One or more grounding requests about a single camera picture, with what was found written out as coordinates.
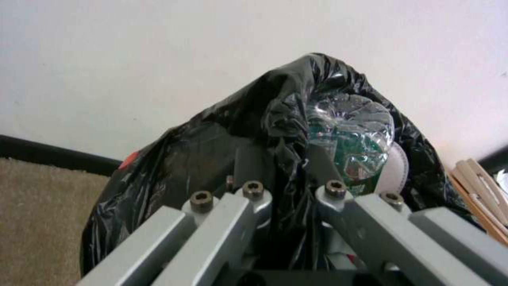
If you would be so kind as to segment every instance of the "plastic water bottle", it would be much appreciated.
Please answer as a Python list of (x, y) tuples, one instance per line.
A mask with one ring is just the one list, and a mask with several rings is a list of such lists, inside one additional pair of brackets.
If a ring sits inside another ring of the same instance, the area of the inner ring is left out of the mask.
[(392, 116), (360, 95), (322, 98), (307, 106), (309, 141), (329, 152), (354, 196), (372, 193), (393, 141)]

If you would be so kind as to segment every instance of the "hex socket screw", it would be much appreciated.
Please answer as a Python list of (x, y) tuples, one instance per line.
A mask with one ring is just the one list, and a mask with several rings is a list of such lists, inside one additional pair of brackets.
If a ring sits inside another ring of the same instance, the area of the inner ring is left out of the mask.
[(344, 182), (339, 180), (329, 180), (325, 185), (325, 193), (333, 199), (343, 199), (346, 195)]
[(247, 181), (242, 186), (243, 196), (252, 201), (261, 199), (264, 191), (265, 187), (259, 181)]
[(404, 198), (401, 195), (394, 192), (383, 192), (380, 193), (379, 196), (395, 210), (402, 210), (402, 206), (404, 206)]
[(209, 191), (197, 191), (191, 195), (190, 207), (197, 213), (207, 213), (213, 208), (213, 196)]

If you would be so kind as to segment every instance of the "plastic bag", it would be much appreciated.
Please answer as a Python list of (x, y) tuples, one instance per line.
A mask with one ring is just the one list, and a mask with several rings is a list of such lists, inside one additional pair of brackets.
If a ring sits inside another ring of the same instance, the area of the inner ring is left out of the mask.
[(410, 208), (447, 206), (469, 216), (436, 151), (412, 122), (364, 75), (324, 54), (309, 54), (265, 73), (129, 156), (111, 177), (83, 231), (82, 275), (160, 206), (180, 208), (199, 189), (220, 197), (226, 175), (233, 173), (235, 151), (248, 144), (264, 147), (275, 161), (269, 242), (256, 267), (328, 268), (319, 248), (320, 219), (303, 167), (308, 146), (306, 103), (325, 93), (361, 95), (390, 111), (394, 141), (409, 159), (402, 195)]

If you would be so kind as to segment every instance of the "carpet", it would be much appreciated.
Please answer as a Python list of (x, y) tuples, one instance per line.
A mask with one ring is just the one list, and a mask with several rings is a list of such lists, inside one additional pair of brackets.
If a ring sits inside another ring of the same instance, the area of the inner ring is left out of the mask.
[(72, 285), (108, 177), (0, 158), (0, 285)]

